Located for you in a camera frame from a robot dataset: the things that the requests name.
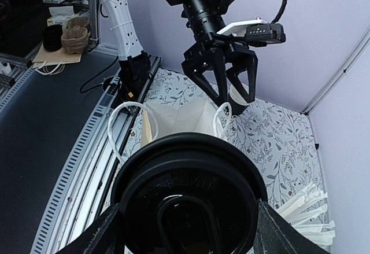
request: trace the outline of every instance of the black lid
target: black lid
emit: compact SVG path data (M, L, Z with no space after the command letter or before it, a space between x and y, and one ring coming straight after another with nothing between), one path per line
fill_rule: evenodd
M123 232L137 253L246 253L263 179L237 148L197 133L170 135L135 153L113 185Z

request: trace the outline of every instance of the paper cup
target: paper cup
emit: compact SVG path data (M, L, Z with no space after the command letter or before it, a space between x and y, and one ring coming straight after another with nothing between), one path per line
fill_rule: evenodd
M244 89L249 92L249 86L243 83ZM247 103L244 98L239 94L234 86L230 87L229 95L228 95L228 102L231 105L232 115L239 116L242 114L246 108L250 105Z

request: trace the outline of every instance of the black mat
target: black mat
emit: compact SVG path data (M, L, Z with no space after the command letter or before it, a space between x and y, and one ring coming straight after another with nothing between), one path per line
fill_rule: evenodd
M113 59L85 54L57 76L33 73L0 113L0 253L30 252L65 160L102 95L100 88L79 94L79 87Z

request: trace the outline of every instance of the white wall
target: white wall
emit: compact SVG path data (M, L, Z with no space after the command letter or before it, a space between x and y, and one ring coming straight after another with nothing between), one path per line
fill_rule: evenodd
M181 71L183 53L193 34L180 17L181 6L164 0L129 0L145 49L161 56L165 68ZM281 0L236 0L225 22L271 21ZM288 0L281 20L287 42L257 49L257 96L303 110L356 45L370 23L370 0Z
M370 47L313 111L330 217L333 253L370 253Z

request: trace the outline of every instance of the floral patterned surface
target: floral patterned surface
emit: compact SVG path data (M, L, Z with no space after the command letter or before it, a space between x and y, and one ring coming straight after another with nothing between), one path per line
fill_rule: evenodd
M198 97L206 95L186 76L159 69L146 101L183 105ZM140 114L124 149L125 159L140 149L141 128ZM272 207L279 208L309 182L323 186L312 130L305 115L256 100L233 119L227 138L257 166ZM110 195L105 207L110 205L109 199ZM326 216L319 221L326 221Z

